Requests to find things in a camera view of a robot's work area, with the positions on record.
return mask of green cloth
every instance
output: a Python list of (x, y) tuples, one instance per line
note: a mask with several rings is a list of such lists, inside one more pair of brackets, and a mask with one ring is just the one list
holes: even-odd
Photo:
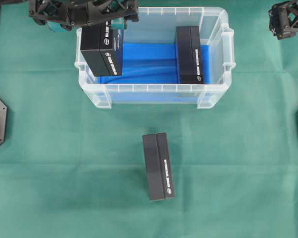
[[(298, 238), (298, 35), (272, 36), (276, 2), (140, 0), (228, 11), (237, 66), (210, 110), (97, 109), (77, 82), (75, 31), (3, 6), (0, 238)], [(175, 183), (162, 202), (147, 194), (142, 135), (153, 132), (167, 132)]]

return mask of green fabric surface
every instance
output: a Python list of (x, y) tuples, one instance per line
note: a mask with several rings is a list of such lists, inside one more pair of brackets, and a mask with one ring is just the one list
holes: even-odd
[[(232, 86), (196, 105), (97, 109), (79, 88), (75, 31), (1, 8), (0, 238), (298, 238), (298, 35), (278, 0), (140, 0), (220, 6), (235, 30)], [(176, 198), (149, 202), (142, 135), (167, 132)]]

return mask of clear plastic storage bin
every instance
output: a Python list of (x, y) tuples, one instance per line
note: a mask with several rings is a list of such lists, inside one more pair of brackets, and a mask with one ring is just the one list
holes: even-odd
[(197, 104), (212, 108), (229, 89), (235, 67), (234, 31), (227, 12), (219, 7), (139, 7), (139, 22), (128, 22), (124, 43), (174, 43), (177, 26), (200, 26), (201, 45), (209, 45), (210, 84), (99, 84), (80, 53), (77, 30), (75, 66), (79, 85), (98, 108), (113, 103)]

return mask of blue cloth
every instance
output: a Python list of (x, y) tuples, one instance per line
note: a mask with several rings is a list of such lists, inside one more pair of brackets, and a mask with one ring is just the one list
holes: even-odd
[[(201, 46), (205, 83), (210, 83), (209, 46)], [(178, 84), (174, 44), (124, 44), (123, 75), (100, 77), (100, 84)]]

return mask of black box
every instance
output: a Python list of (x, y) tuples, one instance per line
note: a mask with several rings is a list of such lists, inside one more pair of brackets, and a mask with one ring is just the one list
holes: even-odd
[(80, 51), (94, 76), (119, 76), (123, 68), (124, 31), (109, 22), (82, 27)]
[(150, 201), (174, 198), (166, 133), (143, 136)]
[(178, 77), (181, 84), (203, 84), (200, 30), (198, 26), (176, 28)]

